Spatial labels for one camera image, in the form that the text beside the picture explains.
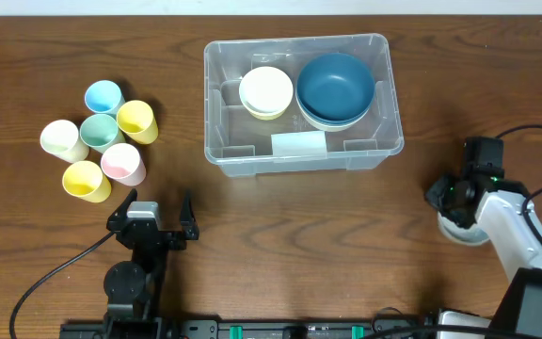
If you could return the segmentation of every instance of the pink cup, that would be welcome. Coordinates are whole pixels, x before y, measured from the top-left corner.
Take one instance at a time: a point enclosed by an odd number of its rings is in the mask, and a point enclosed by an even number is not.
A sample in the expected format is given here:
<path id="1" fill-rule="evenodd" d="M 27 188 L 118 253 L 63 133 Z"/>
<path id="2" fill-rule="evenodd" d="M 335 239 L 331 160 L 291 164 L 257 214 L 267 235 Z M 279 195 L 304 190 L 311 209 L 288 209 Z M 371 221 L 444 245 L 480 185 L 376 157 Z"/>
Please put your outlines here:
<path id="1" fill-rule="evenodd" d="M 127 186 L 139 185 L 146 178 L 146 167 L 139 151 L 127 143 L 107 149 L 102 155 L 101 165 L 107 177 Z"/>

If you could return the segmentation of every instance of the plastic bin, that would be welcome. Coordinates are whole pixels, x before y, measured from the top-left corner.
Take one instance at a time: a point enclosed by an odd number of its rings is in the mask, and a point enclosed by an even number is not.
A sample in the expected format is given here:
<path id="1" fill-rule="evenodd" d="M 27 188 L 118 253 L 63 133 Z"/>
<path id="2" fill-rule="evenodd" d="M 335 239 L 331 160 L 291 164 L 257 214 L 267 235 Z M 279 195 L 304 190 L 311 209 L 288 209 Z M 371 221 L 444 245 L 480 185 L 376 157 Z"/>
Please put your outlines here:
<path id="1" fill-rule="evenodd" d="M 275 134 L 316 131 L 296 99 L 279 118 L 261 121 L 242 106 L 238 89 L 250 70 L 277 67 L 296 83 L 315 57 L 340 52 L 367 63 L 375 79 L 370 111 L 352 127 L 326 132 L 325 153 L 274 154 Z M 204 49 L 204 153 L 230 177 L 294 170 L 370 170 L 403 149 L 405 141 L 386 38 L 379 34 L 213 41 Z"/>

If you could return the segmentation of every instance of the white wall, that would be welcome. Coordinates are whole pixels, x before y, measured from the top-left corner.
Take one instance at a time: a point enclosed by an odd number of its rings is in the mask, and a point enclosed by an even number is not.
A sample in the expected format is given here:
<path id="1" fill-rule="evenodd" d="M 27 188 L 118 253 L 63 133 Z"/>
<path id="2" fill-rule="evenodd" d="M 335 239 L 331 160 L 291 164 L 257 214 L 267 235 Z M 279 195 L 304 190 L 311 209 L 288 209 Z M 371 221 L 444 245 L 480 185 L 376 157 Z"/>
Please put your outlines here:
<path id="1" fill-rule="evenodd" d="M 0 15 L 542 14 L 542 0 L 0 0 Z"/>

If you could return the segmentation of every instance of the wooden table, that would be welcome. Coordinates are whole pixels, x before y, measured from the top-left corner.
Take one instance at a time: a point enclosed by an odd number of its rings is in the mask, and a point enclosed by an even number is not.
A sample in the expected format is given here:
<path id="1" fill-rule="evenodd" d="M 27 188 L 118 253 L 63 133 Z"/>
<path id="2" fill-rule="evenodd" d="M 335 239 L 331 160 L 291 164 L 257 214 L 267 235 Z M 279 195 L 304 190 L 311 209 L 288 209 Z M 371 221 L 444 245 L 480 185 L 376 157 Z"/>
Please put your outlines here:
<path id="1" fill-rule="evenodd" d="M 391 44 L 403 151 L 369 171 L 230 179 L 203 154 L 202 50 L 211 40 L 378 32 Z M 67 195 L 67 163 L 40 149 L 49 121 L 89 116 L 98 79 L 158 103 L 139 199 L 167 225 L 186 189 L 199 242 L 173 254 L 167 315 L 370 318 L 393 306 L 492 315 L 507 280 L 490 246 L 445 239 L 422 194 L 458 170 L 462 140 L 542 123 L 540 17 L 0 18 L 0 338 L 24 291 L 105 234 L 129 191 L 92 204 Z M 542 133 L 506 139 L 507 176 L 542 185 Z M 90 159 L 99 159 L 92 152 Z M 535 201 L 542 220 L 542 196 Z M 19 338 L 57 338 L 67 319 L 101 319 L 105 272 L 130 252 L 110 240 L 31 296 Z"/>

